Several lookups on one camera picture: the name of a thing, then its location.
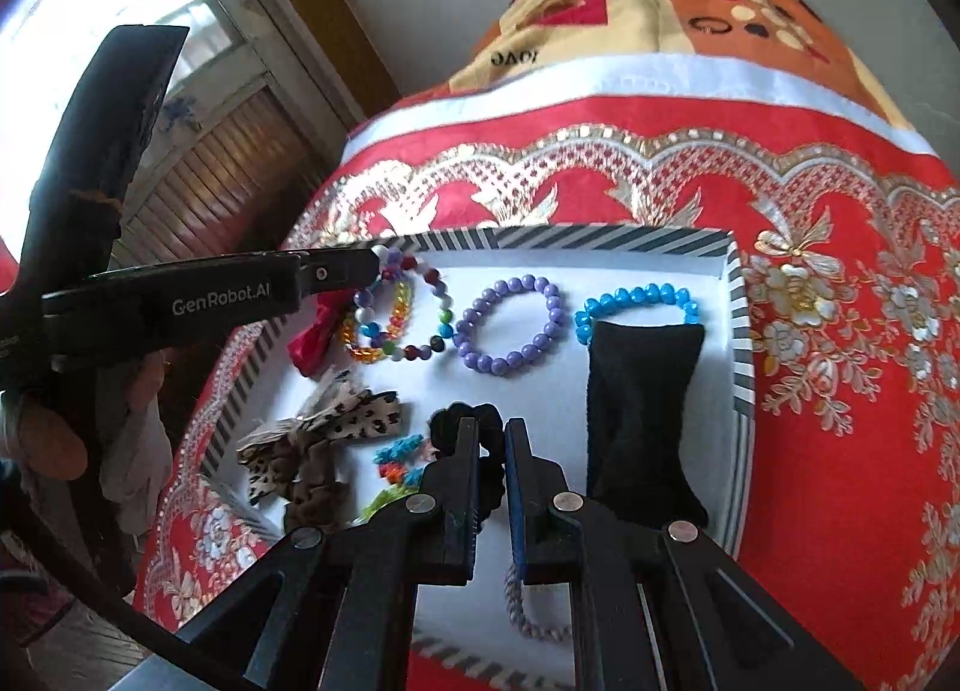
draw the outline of floral pattern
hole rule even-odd
[[[960,193],[932,190],[909,176],[877,174],[836,146],[803,145],[775,155],[729,131],[690,128],[647,137],[589,123],[559,128],[517,149],[477,143],[443,149],[420,164],[381,160],[347,167],[304,211],[285,246],[480,222],[512,227],[567,221],[570,198],[562,175],[571,169],[596,179],[592,184],[607,203],[596,198],[591,205],[616,205],[604,208],[602,217],[584,208],[584,220],[592,222],[723,227],[728,219],[712,219],[712,195],[721,194],[722,184],[745,190],[748,204],[737,215],[734,234],[747,247],[741,264],[762,375],[758,445],[774,444],[771,439],[786,427],[853,445],[878,432],[872,421],[862,420],[871,406],[888,406],[889,397],[889,406],[909,407],[896,410],[898,416],[908,412],[907,427],[890,430],[920,456],[920,464],[904,466],[912,472],[930,459],[933,478],[950,495],[930,499],[917,513],[923,558],[902,570],[906,587],[896,606],[915,615],[905,639],[917,646],[916,660],[898,680],[878,679],[875,687],[919,691],[952,643],[960,605],[960,251],[952,247],[960,235]],[[826,192],[838,194],[824,201]],[[578,189],[578,201],[588,193]],[[477,205],[487,214],[464,214]],[[851,247],[851,237],[863,248]],[[246,328],[243,336],[249,341]],[[238,347],[221,358],[221,376],[211,379],[222,378],[229,389],[242,352]],[[906,403],[898,397],[904,387]],[[198,410],[207,434],[223,406],[221,389],[216,381]],[[812,422],[788,425],[791,417]],[[202,452],[205,441],[196,444]],[[760,474],[755,468],[755,480]],[[215,494],[195,496],[192,504],[179,507],[195,527],[191,574],[194,581],[203,579],[200,589],[213,590],[229,584],[262,547],[242,539],[243,528],[218,510]],[[754,504],[752,499],[751,509],[760,508]],[[749,571],[747,551],[741,560]],[[176,574],[176,563],[163,568],[169,581],[163,606],[174,608],[176,596],[179,621],[193,606],[190,581],[182,570]],[[776,594],[777,579],[760,581]],[[203,601],[203,595],[193,598]],[[786,603],[795,608],[803,602]]]

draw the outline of white trim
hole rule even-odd
[[[558,62],[482,92],[387,112],[349,139],[341,161],[408,133],[514,116],[603,95],[690,97],[813,109],[846,119],[904,152],[936,157],[920,133],[893,128],[865,107],[791,73],[730,56],[636,54]]]

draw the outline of bracelet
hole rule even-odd
[[[700,305],[690,300],[690,291],[686,288],[675,290],[673,285],[647,285],[646,288],[634,288],[627,292],[627,288],[619,288],[613,295],[604,293],[600,300],[587,298],[584,310],[573,315],[577,326],[577,341],[589,344],[593,338],[593,322],[600,317],[606,317],[630,307],[651,307],[655,304],[668,304],[683,309],[683,324],[698,325],[700,323]]]
[[[354,314],[347,314],[344,317],[344,322],[340,328],[344,350],[347,350],[354,360],[359,360],[361,363],[376,363],[386,357],[383,352],[383,344],[394,342],[400,336],[403,336],[403,329],[406,328],[407,319],[410,316],[410,307],[413,304],[413,290],[410,288],[410,283],[405,279],[397,279],[395,281],[397,297],[394,299],[394,308],[390,313],[390,324],[386,331],[381,331],[380,326],[373,322],[373,293],[380,285],[383,285],[382,278],[377,279],[369,289],[359,290],[353,296],[353,302],[357,304],[357,310]],[[380,347],[361,347],[357,344],[357,325],[360,325],[360,333],[363,333],[364,336],[368,336],[370,333],[382,336]]]
[[[405,255],[397,249],[387,249],[382,244],[371,247],[373,253],[380,259],[383,265],[382,274],[387,278],[392,276],[401,276],[404,271],[415,271],[424,277],[424,281],[431,286],[431,292],[440,301],[440,325],[437,327],[437,334],[430,336],[430,341],[421,347],[408,344],[406,347],[397,345],[395,338],[382,336],[382,331],[376,326],[376,323],[367,323],[366,330],[360,330],[365,336],[371,338],[371,347],[380,350],[380,357],[390,357],[390,360],[399,362],[400,360],[430,360],[434,352],[443,352],[446,349],[444,339],[453,338],[453,327],[450,322],[453,320],[453,312],[450,307],[453,300],[446,292],[446,283],[440,279],[440,272],[425,261],[420,261],[414,255]]]
[[[507,357],[490,357],[479,352],[473,344],[476,323],[490,314],[493,307],[506,296],[530,290],[536,290],[546,298],[547,314],[550,319],[544,325],[544,332],[534,336],[533,341],[530,344],[524,344],[519,352],[516,350],[508,352]],[[552,339],[560,335],[565,318],[563,300],[560,299],[560,290],[557,285],[552,285],[546,277],[534,278],[532,274],[527,274],[522,278],[514,277],[505,282],[496,280],[493,287],[485,289],[480,296],[469,309],[464,311],[462,320],[457,321],[457,336],[453,337],[457,352],[469,369],[493,374],[493,376],[504,376],[525,363],[533,363],[541,352],[549,348]]]

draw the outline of decoration on wall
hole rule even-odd
[[[197,98],[193,95],[179,95],[168,100],[160,108],[160,119],[157,119],[157,131],[159,133],[170,133],[178,125],[182,125],[194,133],[200,133],[203,128],[197,119],[195,105]]]

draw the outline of colorful knitted hair tie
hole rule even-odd
[[[389,488],[384,488],[378,494],[376,494],[376,497],[374,497],[373,501],[371,501],[361,510],[360,517],[353,521],[353,524],[355,526],[359,526],[360,524],[367,523],[368,520],[373,517],[373,514],[378,511],[378,509],[383,509],[383,507],[386,507],[387,504],[392,504],[398,499],[404,499],[407,496],[413,496],[418,490],[419,488],[410,487],[409,485],[405,485],[403,483],[391,485]]]
[[[577,326],[577,341],[589,344],[593,338],[593,322],[600,317],[609,317],[631,307],[653,307],[656,304],[667,304],[683,309],[683,324],[698,325],[700,323],[700,305],[690,299],[690,291],[686,288],[675,290],[670,283],[664,285],[647,285],[646,288],[619,288],[613,295],[604,293],[600,300],[587,298],[584,310],[573,315],[573,323]]]
[[[387,447],[381,447],[373,456],[373,462],[380,465],[384,463],[406,463],[412,457],[419,454],[421,445],[424,444],[424,435],[414,433],[411,436],[405,436],[398,439]]]

